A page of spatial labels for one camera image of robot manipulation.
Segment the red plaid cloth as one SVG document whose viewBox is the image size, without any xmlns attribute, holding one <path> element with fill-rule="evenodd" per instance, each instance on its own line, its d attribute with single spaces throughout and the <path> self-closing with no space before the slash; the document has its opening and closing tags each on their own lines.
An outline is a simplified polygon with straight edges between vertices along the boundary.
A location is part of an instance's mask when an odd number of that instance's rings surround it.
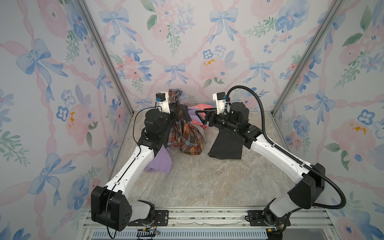
<svg viewBox="0 0 384 240">
<path fill-rule="evenodd" d="M 187 105 L 181 103 L 182 93 L 177 89 L 168 91 L 170 107 L 176 108 L 176 121 L 171 126 L 167 146 L 190 156 L 200 155 L 205 147 L 204 130 L 193 123 Z"/>
</svg>

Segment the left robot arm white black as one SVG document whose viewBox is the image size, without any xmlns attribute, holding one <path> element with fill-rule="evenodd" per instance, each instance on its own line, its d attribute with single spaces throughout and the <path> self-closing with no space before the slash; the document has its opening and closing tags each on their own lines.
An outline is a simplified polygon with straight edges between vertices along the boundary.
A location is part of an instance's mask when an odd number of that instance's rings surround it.
<svg viewBox="0 0 384 240">
<path fill-rule="evenodd" d="M 154 223 L 155 205 L 143 200 L 129 203 L 129 194 L 150 162 L 165 159 L 165 168 L 171 166 L 167 144 L 171 127 L 179 120 L 177 104 L 161 104 L 160 108 L 148 110 L 145 117 L 145 128 L 134 153 L 105 186 L 97 186 L 91 193 L 92 221 L 119 232 L 129 224 Z"/>
</svg>

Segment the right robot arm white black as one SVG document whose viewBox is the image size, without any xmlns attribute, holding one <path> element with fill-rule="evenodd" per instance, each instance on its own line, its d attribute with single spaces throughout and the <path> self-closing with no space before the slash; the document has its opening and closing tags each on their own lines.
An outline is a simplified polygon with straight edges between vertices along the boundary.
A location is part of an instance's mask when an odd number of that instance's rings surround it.
<svg viewBox="0 0 384 240">
<path fill-rule="evenodd" d="M 305 161 L 294 161 L 281 146 L 268 142 L 262 129 L 249 123 L 249 110 L 243 103 L 234 103 L 231 107 L 228 114 L 218 113 L 216 108 L 197 110 L 196 114 L 203 124 L 226 134 L 222 146 L 218 147 L 219 153 L 229 152 L 233 144 L 241 144 L 267 158 L 295 183 L 286 194 L 269 202 L 260 217 L 267 226 L 286 226 L 293 212 L 315 205 L 325 181 L 306 169 Z"/>
</svg>

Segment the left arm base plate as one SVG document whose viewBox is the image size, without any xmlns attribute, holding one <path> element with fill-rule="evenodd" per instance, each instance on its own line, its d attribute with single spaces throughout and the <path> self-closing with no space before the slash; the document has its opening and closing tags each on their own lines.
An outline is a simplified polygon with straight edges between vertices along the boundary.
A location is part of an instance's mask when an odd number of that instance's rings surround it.
<svg viewBox="0 0 384 240">
<path fill-rule="evenodd" d="M 169 210 L 155 210 L 145 220 L 129 222 L 129 227 L 167 227 L 169 222 Z"/>
</svg>

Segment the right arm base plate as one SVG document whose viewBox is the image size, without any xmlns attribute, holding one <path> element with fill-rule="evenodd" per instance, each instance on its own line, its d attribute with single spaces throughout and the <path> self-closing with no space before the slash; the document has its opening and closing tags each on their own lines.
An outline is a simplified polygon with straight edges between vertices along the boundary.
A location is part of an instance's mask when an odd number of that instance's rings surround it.
<svg viewBox="0 0 384 240">
<path fill-rule="evenodd" d="M 284 227 L 291 226 L 288 215 L 278 218 L 270 211 L 248 210 L 245 220 L 252 227 L 266 227 L 270 229 L 282 230 Z"/>
</svg>

